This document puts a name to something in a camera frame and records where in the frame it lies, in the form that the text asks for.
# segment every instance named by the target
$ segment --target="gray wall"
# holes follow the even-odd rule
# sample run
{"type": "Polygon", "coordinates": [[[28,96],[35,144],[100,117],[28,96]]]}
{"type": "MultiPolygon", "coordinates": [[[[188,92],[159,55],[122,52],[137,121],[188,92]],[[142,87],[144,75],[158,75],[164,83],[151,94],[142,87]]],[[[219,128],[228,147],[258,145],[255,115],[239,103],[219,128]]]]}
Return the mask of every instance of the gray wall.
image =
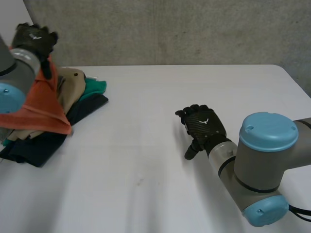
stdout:
{"type": "Polygon", "coordinates": [[[311,0],[24,0],[62,66],[276,64],[311,94],[311,0]]]}

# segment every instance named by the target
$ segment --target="black cloth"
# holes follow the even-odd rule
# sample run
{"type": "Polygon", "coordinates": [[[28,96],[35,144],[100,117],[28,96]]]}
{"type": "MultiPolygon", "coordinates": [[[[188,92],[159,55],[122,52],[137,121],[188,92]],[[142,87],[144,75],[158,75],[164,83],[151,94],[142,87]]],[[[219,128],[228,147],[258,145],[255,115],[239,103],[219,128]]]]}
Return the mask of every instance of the black cloth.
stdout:
{"type": "MultiPolygon", "coordinates": [[[[108,99],[101,94],[94,94],[82,101],[76,102],[66,117],[71,125],[79,122],[95,110],[102,107],[108,99]]],[[[9,143],[1,152],[0,157],[17,163],[29,163],[36,167],[43,166],[48,159],[63,144],[67,135],[44,132],[41,135],[25,140],[9,143]]]]}

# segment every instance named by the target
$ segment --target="white table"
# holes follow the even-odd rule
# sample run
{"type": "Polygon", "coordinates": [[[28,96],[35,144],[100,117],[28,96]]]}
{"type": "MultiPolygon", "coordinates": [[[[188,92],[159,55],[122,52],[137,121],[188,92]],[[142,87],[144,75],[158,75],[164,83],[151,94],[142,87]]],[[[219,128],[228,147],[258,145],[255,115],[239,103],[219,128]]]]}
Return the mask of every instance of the white table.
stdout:
{"type": "MultiPolygon", "coordinates": [[[[238,142],[254,112],[311,117],[311,99],[277,66],[79,67],[107,80],[109,103],[74,126],[43,168],[0,164],[1,233],[309,233],[288,213],[254,228],[176,110],[207,104],[238,142]]],[[[311,167],[285,173],[280,191],[311,209],[311,167]]]]}

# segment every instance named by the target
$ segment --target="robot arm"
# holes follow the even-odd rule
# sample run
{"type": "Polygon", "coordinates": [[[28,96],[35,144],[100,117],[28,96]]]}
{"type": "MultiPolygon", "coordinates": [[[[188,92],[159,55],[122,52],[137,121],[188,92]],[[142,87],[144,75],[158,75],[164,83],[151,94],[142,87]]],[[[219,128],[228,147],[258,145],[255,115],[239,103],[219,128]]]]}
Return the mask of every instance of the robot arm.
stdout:
{"type": "Polygon", "coordinates": [[[9,51],[0,37],[0,114],[16,112],[40,70],[38,58],[24,49],[9,51]]]}
{"type": "Polygon", "coordinates": [[[215,125],[214,132],[221,132],[217,130],[221,127],[218,121],[209,118],[206,110],[184,109],[176,114],[194,137],[185,158],[194,158],[202,149],[207,151],[213,169],[251,225],[272,224],[289,210],[310,221],[298,213],[310,215],[311,212],[289,205],[278,187],[284,171],[311,164],[311,118],[293,122],[280,114],[251,114],[243,122],[237,146],[225,133],[221,140],[209,133],[215,125]],[[204,122],[197,120],[201,116],[206,125],[199,124],[204,122]],[[206,141],[202,142],[200,135],[205,135],[206,141]]]}
{"type": "Polygon", "coordinates": [[[57,39],[47,27],[27,23],[17,26],[11,50],[0,37],[0,114],[22,107],[40,69],[51,78],[48,56],[57,39]]]}

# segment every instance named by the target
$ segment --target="fabric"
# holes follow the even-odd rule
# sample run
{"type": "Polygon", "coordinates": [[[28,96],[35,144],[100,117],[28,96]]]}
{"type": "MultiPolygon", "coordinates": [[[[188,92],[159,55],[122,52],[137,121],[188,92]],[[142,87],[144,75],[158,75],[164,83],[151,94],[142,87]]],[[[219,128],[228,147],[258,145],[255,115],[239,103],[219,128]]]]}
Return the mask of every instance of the fabric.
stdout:
{"type": "MultiPolygon", "coordinates": [[[[94,94],[82,101],[76,102],[67,114],[68,121],[71,125],[74,125],[107,102],[108,99],[100,94],[94,94]]],[[[10,142],[0,152],[0,157],[17,163],[26,162],[33,166],[41,167],[63,144],[65,139],[66,135],[51,132],[44,132],[34,139],[18,139],[15,142],[10,142]]]]}
{"type": "Polygon", "coordinates": [[[3,143],[13,130],[0,128],[0,142],[3,143]]]}
{"type": "Polygon", "coordinates": [[[40,70],[22,108],[15,113],[0,114],[0,127],[70,134],[70,123],[57,101],[57,70],[52,62],[50,66],[52,78],[45,79],[40,70]]]}
{"type": "Polygon", "coordinates": [[[93,94],[103,94],[106,91],[106,88],[106,81],[96,81],[94,79],[86,78],[86,89],[80,100],[84,100],[93,94]]]}
{"type": "MultiPolygon", "coordinates": [[[[73,68],[59,68],[58,75],[62,77],[63,84],[58,89],[57,100],[63,107],[65,114],[69,111],[72,105],[82,96],[86,88],[83,71],[73,68]]],[[[26,139],[27,137],[35,138],[42,134],[43,131],[37,130],[14,130],[8,140],[16,141],[26,139]]]]}

